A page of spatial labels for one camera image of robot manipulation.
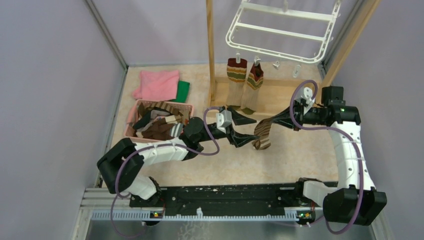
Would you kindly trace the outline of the brown beige striped sock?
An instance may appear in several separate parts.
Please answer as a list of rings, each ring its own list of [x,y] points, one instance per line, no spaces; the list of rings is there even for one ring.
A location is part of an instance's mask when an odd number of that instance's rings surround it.
[[[273,124],[273,117],[262,119],[254,129],[254,135],[259,138],[252,142],[253,147],[257,150],[265,150],[271,146],[270,130]]]

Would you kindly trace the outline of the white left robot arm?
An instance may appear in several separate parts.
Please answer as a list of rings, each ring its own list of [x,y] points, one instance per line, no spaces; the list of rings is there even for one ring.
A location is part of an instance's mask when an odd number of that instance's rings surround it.
[[[139,197],[149,207],[160,202],[162,190],[151,176],[140,174],[142,167],[170,161],[186,161],[220,152],[219,139],[240,148],[259,137],[236,132],[234,126],[255,124],[255,119],[244,116],[230,107],[209,107],[216,110],[216,121],[192,117],[181,134],[169,140],[140,143],[123,138],[97,162],[100,176],[108,192],[119,198]]]

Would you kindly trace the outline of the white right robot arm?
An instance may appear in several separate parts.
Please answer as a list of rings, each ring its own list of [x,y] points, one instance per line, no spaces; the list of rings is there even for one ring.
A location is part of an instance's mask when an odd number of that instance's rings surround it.
[[[361,118],[355,106],[346,105],[344,89],[340,86],[322,88],[322,106],[312,106],[312,90],[302,87],[292,106],[268,122],[295,131],[298,125],[318,125],[330,134],[334,145],[338,182],[336,187],[326,186],[313,178],[300,178],[300,188],[293,192],[299,206],[311,201],[322,207],[328,222],[369,226],[387,204],[385,192],[377,191],[364,158],[361,143]]]

